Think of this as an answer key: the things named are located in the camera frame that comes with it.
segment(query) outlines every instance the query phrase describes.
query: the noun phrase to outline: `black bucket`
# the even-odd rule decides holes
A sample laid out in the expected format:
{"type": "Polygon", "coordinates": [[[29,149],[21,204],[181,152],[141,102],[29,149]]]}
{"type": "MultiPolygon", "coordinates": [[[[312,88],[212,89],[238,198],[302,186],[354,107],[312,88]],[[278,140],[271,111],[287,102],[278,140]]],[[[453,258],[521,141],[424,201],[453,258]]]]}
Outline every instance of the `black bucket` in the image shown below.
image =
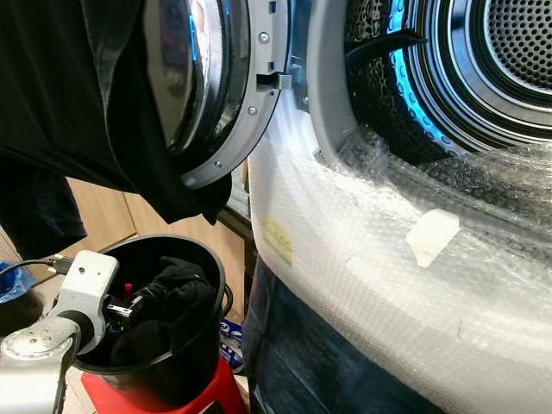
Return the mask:
{"type": "Polygon", "coordinates": [[[220,320],[229,311],[231,291],[225,285],[223,266],[203,244],[175,235],[136,238],[102,253],[119,260],[119,270],[109,292],[122,296],[124,283],[149,283],[159,272],[160,257],[172,256],[200,265],[216,288],[216,300],[203,328],[178,350],[137,365],[110,367],[111,345],[104,338],[75,367],[101,375],[124,397],[150,411],[168,411],[191,402],[210,383],[219,358],[220,320]],[[222,310],[223,294],[228,300],[222,310]]]}

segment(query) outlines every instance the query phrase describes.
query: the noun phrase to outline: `red stool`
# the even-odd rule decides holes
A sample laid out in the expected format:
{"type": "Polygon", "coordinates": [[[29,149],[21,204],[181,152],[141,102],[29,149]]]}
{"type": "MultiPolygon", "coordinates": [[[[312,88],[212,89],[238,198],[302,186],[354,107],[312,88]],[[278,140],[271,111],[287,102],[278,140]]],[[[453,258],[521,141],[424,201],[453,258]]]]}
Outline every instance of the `red stool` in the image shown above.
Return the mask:
{"type": "MultiPolygon", "coordinates": [[[[98,375],[83,373],[81,380],[98,414],[154,413],[153,411],[146,411],[132,404],[98,375]]],[[[243,404],[242,396],[238,390],[238,385],[235,383],[230,367],[222,357],[218,362],[215,376],[207,388],[205,388],[196,399],[184,407],[171,411],[163,411],[161,414],[199,414],[201,412],[213,412],[213,414],[247,414],[245,404],[243,404]],[[204,411],[208,407],[210,407],[212,411],[204,411]]]]}

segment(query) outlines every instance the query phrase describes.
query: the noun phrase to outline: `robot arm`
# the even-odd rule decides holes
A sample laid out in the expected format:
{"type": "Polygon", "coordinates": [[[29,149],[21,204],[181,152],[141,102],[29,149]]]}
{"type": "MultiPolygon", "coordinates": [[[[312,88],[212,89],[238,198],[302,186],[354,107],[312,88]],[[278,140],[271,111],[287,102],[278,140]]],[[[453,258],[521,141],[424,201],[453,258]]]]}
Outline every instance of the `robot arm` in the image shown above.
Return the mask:
{"type": "Polygon", "coordinates": [[[116,259],[82,251],[73,261],[58,303],[41,321],[4,338],[0,346],[0,412],[61,413],[65,374],[79,353],[102,340],[102,307],[116,259]]]}

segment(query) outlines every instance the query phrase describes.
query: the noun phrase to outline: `sticker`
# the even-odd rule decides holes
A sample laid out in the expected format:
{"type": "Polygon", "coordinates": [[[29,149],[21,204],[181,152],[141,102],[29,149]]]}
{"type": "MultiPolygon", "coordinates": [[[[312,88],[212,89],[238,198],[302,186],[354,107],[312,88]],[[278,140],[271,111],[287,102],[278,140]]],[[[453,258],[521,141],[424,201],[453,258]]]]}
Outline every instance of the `sticker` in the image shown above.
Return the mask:
{"type": "Polygon", "coordinates": [[[428,267],[460,231],[456,214],[435,209],[425,213],[406,236],[420,267],[428,267]]]}
{"type": "Polygon", "coordinates": [[[293,243],[289,235],[272,218],[267,217],[262,222],[262,231],[267,243],[289,265],[293,264],[293,243]]]}

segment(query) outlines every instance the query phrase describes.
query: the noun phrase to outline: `yellow label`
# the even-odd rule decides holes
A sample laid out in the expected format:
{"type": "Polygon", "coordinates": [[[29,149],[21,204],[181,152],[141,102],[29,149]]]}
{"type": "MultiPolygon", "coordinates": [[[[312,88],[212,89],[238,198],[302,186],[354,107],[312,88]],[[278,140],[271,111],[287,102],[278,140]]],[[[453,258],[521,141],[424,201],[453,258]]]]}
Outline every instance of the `yellow label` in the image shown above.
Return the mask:
{"type": "Polygon", "coordinates": [[[285,230],[271,217],[262,221],[263,235],[267,243],[278,253],[289,265],[293,264],[293,243],[285,230]]]}

